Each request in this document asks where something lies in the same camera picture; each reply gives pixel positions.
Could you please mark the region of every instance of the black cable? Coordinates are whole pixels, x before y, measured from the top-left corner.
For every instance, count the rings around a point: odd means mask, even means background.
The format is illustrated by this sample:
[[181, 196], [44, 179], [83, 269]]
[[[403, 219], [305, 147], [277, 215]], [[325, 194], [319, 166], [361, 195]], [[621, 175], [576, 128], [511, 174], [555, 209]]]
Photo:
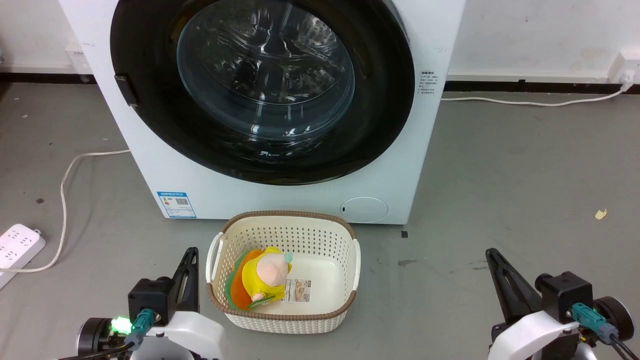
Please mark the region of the black cable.
[[620, 355], [622, 360], [629, 360], [629, 358], [625, 355], [624, 351], [622, 351], [617, 344], [613, 343], [611, 344], [611, 347], [616, 350], [616, 352], [618, 353], [618, 355]]
[[615, 336], [615, 335], [611, 335], [611, 339], [613, 340], [613, 342], [615, 342], [620, 348], [622, 348], [622, 350], [624, 350], [633, 360], [640, 360], [633, 351], [631, 351], [631, 349], [626, 346], [622, 341], [620, 341], [620, 338]]
[[115, 355], [115, 354], [119, 354], [121, 352], [125, 352], [125, 351], [129, 350], [131, 347], [133, 347], [133, 345], [134, 345], [133, 341], [130, 341], [126, 345], [120, 345], [119, 347], [115, 347], [115, 348], [112, 348], [112, 349], [109, 349], [109, 350], [96, 352], [96, 353], [93, 353], [93, 354], [87, 354], [87, 355], [76, 355], [76, 356], [64, 357], [64, 358], [58, 359], [58, 360], [87, 360], [87, 359], [95, 359], [97, 357], [105, 357], [107, 355]]

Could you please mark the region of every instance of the white power strip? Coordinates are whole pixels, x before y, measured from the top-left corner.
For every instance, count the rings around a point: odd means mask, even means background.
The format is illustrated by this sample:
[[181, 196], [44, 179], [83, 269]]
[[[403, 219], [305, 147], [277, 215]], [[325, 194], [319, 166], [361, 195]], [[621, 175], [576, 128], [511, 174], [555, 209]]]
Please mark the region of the white power strip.
[[[0, 268], [21, 269], [44, 247], [40, 231], [15, 224], [0, 236]], [[0, 272], [0, 289], [15, 276], [15, 272]]]

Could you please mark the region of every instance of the white wall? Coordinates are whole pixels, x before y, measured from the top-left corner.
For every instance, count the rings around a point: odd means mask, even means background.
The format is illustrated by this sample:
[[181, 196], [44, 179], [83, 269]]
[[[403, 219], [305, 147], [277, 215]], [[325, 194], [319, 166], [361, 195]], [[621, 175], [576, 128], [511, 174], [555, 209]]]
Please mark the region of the white wall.
[[638, 0], [467, 0], [448, 79], [604, 82], [624, 48]]
[[57, 0], [0, 0], [0, 71], [73, 73], [69, 40], [75, 36]]
[[[0, 0], [0, 71], [73, 72], [73, 39], [56, 0]], [[638, 0], [467, 0], [449, 79], [602, 83], [624, 48], [640, 49]]]

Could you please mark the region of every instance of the wall socket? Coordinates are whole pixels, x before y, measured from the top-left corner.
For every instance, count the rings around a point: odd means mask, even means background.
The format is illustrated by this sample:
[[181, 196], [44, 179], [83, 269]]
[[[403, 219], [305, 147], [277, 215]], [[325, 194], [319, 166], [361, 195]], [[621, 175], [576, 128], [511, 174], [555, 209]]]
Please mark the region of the wall socket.
[[[27, 265], [45, 245], [40, 231], [22, 225], [11, 226], [0, 236], [0, 268], [21, 269]], [[0, 288], [15, 276], [15, 272], [0, 271]]]
[[640, 50], [621, 51], [609, 68], [607, 77], [614, 84], [622, 84], [620, 78], [625, 73], [634, 74], [634, 83], [640, 84]]

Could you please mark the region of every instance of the green fabric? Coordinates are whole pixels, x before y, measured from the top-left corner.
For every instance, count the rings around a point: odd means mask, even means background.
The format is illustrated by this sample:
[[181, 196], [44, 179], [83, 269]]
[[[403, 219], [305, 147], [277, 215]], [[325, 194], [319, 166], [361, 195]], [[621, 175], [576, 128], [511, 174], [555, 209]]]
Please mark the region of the green fabric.
[[276, 297], [276, 295], [272, 295], [272, 296], [270, 296], [268, 298], [265, 298], [265, 299], [262, 299], [262, 300], [256, 300], [256, 301], [252, 302], [251, 304], [249, 304], [249, 309], [251, 309], [253, 307], [256, 307], [258, 305], [262, 305], [265, 302], [269, 302], [271, 299], [273, 299], [275, 297]]

